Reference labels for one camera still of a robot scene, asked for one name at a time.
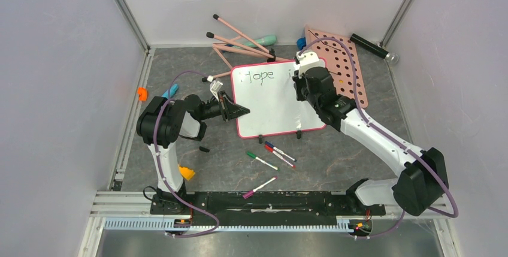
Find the pink framed whiteboard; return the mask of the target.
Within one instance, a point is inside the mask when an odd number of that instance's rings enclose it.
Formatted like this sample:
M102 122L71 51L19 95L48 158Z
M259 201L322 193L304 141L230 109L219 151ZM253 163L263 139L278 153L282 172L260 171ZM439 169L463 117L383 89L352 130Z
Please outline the pink framed whiteboard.
M231 71L234 102L250 110L237 119L244 139L326 127L308 102L297 101L294 61L237 66Z

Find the black marker cap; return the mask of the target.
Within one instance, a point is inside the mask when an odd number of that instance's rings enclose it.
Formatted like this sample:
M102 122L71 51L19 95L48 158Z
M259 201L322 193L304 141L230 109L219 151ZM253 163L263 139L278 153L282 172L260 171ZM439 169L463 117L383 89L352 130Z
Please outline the black marker cap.
M206 152L206 153L210 152L210 149L208 149L206 147L203 147L203 146L199 146L199 150L202 151L202 152Z

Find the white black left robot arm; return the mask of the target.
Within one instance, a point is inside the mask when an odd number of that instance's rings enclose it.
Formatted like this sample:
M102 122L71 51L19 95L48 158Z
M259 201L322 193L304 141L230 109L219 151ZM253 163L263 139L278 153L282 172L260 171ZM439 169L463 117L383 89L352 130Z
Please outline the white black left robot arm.
M207 119L221 117L228 122L249 113L250 109L236 104L225 91L208 101L191 94L184 99L156 96L148 103L137 120L136 133L152 154L158 174L157 189L169 193L165 199L168 209L178 214L188 207L188 197L179 192L185 181L179 170L176 141L201 141Z

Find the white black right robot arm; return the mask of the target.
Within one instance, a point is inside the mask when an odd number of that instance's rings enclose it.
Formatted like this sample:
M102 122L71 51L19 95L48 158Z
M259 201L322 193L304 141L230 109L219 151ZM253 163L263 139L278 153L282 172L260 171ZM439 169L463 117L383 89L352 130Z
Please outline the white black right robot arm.
M430 210L457 217L455 203L451 212L434 206L443 195L451 197L444 156L439 150L423 150L377 123L354 99L337 94L324 67L296 70L292 79L298 101L308 102L324 124L361 143L396 175L394 179L355 183L346 197L350 212L361 214L372 205L398 205L412 216Z

